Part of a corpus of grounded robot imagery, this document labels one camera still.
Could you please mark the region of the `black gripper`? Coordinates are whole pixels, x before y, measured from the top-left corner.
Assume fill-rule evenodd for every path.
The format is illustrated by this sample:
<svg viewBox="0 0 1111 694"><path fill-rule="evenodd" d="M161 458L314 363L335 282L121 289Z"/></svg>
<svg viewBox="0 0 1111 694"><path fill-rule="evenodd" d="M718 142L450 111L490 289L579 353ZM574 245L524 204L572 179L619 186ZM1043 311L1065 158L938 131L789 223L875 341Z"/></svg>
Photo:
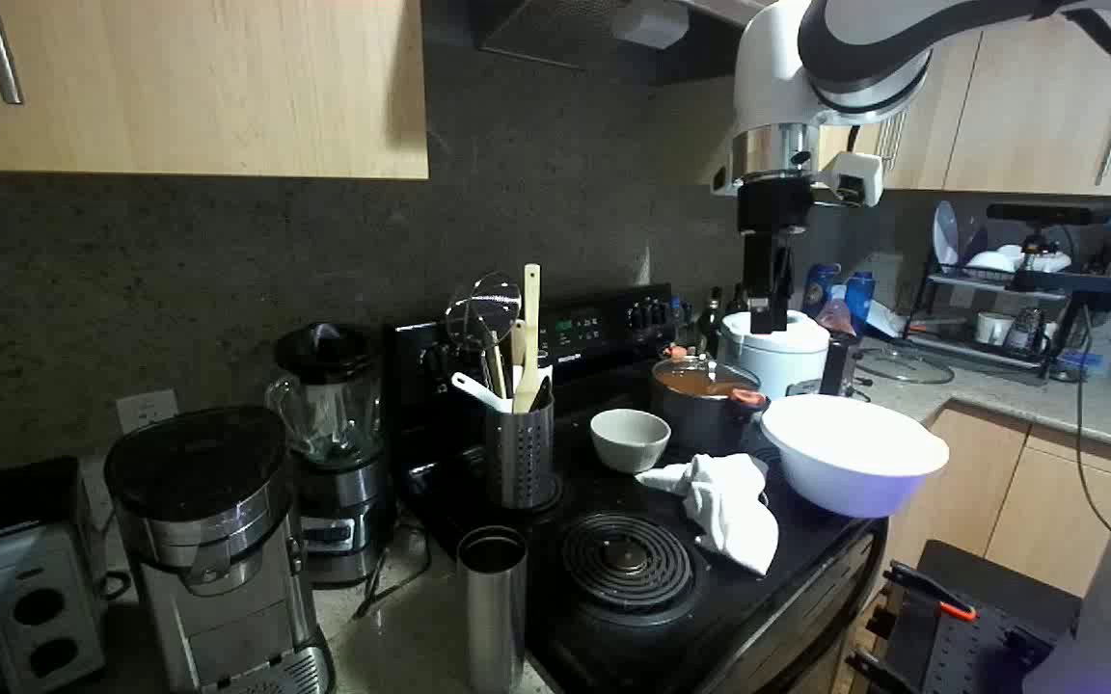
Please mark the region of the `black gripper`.
<svg viewBox="0 0 1111 694"><path fill-rule="evenodd" d="M751 330L789 326L790 308L790 242L774 245L774 277L771 277L771 245L767 239L798 236L813 209L813 187L808 178L744 178L737 187L737 230L756 236L744 239L744 303L751 311Z"/></svg>

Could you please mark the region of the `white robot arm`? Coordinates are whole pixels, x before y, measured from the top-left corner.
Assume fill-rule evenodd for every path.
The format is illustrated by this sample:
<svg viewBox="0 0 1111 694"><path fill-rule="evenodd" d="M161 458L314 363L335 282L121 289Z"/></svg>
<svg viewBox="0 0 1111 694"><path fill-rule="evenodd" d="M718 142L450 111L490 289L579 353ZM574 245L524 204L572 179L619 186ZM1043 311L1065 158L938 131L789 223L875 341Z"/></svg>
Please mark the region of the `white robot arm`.
<svg viewBox="0 0 1111 694"><path fill-rule="evenodd" d="M726 191L737 199L751 330L782 330L790 239L817 199L875 209L884 158L813 161L823 125L891 120L922 86L935 44L998 24L1068 19L1111 59L1111 0L764 0L737 37L733 137L759 137Z"/></svg>

